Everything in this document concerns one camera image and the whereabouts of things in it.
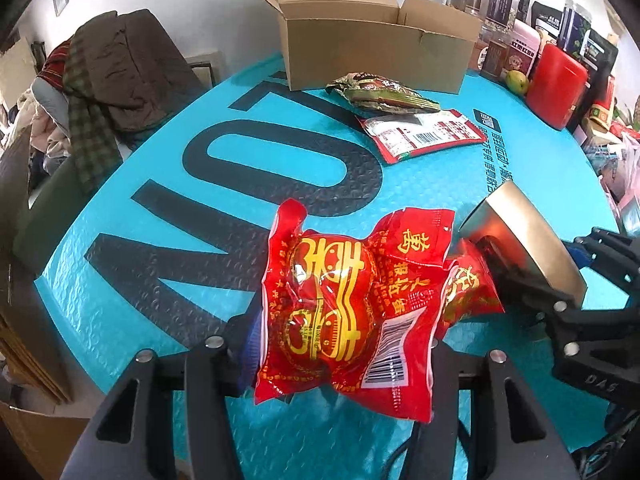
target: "red snack package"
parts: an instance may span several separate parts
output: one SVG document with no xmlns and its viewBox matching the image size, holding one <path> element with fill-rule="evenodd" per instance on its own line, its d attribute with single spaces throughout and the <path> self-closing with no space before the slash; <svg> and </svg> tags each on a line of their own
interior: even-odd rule
<svg viewBox="0 0 640 480">
<path fill-rule="evenodd" d="M 442 339 L 449 327 L 461 319 L 504 313 L 494 280 L 478 248 L 462 238 L 456 252 L 453 259 L 458 270 L 446 285 L 445 304 L 435 335 L 438 339 Z"/>
<path fill-rule="evenodd" d="M 454 213 L 407 208 L 364 240 L 302 232 L 304 206 L 280 205 L 262 280 L 262 365 L 255 401 L 330 383 L 397 418 L 431 418 L 431 339 Z"/>
<path fill-rule="evenodd" d="M 486 134 L 457 110 L 358 120 L 389 164 L 487 140 Z"/>
</svg>

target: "silver bolt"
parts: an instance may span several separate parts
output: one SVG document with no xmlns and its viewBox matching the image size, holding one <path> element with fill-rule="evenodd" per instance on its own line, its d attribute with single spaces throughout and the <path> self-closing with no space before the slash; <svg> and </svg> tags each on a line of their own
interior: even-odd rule
<svg viewBox="0 0 640 480">
<path fill-rule="evenodd" d="M 572 357 L 580 351 L 580 345 L 576 342 L 567 343 L 564 345 L 564 355 Z"/>
<path fill-rule="evenodd" d="M 566 303 L 564 301 L 556 301 L 554 303 L 554 310 L 556 312 L 564 312 L 566 310 Z"/>
<path fill-rule="evenodd" d="M 507 360 L 507 354 L 502 350 L 491 350 L 489 352 L 489 357 L 491 358 L 491 361 L 498 364 L 502 364 Z"/>
<path fill-rule="evenodd" d="M 225 343 L 225 339 L 219 335 L 212 335 L 211 337 L 207 337 L 207 340 L 204 342 L 204 346 L 207 348 L 220 348 Z"/>
<path fill-rule="evenodd" d="M 154 351 L 149 348 L 145 348 L 136 354 L 136 361 L 139 363 L 148 363 L 154 358 Z"/>
</svg>

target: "table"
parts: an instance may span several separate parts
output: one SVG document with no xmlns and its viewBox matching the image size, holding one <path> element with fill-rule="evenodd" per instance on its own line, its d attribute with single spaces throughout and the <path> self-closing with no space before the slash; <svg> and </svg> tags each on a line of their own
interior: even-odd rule
<svg viewBox="0 0 640 480">
<path fill-rule="evenodd" d="M 483 127 L 490 137 L 484 145 L 387 166 L 338 97 L 290 92 L 282 70 L 279 56 L 258 63 L 162 127 L 95 195 L 36 281 L 69 348 L 102 390 L 139 349 L 181 351 L 246 310 L 259 290 L 274 213 L 289 196 L 309 209 L 306 227 L 360 238 L 405 206 L 451 208 L 457 227 L 513 177 L 561 238 L 616 228 L 571 135 L 546 126 L 498 85 L 467 76 L 459 95 L 425 92 Z M 624 305 L 624 294 L 583 272 L 585 308 Z M 507 352 L 568 446 L 602 436 L 606 403 L 551 378 L 548 342 L 511 317 L 459 324 L 446 341 L 476 354 Z M 467 404 L 461 400 L 463 410 Z M 183 407 L 178 398 L 181 456 Z M 249 392 L 228 409 L 248 479 L 294 479 L 301 470 L 318 480 L 337 471 L 377 478 L 411 428 L 325 388 L 289 406 L 254 406 Z M 464 468 L 460 456 L 456 478 Z"/>
</svg>

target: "red container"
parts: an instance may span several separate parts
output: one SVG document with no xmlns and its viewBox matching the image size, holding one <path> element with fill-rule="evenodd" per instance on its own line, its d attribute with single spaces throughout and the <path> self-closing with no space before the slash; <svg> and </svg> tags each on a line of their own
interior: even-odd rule
<svg viewBox="0 0 640 480">
<path fill-rule="evenodd" d="M 527 92 L 527 105 L 546 124 L 562 130 L 586 88 L 587 69 L 548 44 Z"/>
</svg>

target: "open cardboard box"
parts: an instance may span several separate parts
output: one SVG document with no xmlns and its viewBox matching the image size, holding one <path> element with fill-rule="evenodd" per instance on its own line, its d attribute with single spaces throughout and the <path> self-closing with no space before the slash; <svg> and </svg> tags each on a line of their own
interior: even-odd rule
<svg viewBox="0 0 640 480">
<path fill-rule="evenodd" d="M 430 0 L 265 0 L 278 11 L 289 88 L 368 72 L 458 93 L 481 21 Z"/>
</svg>

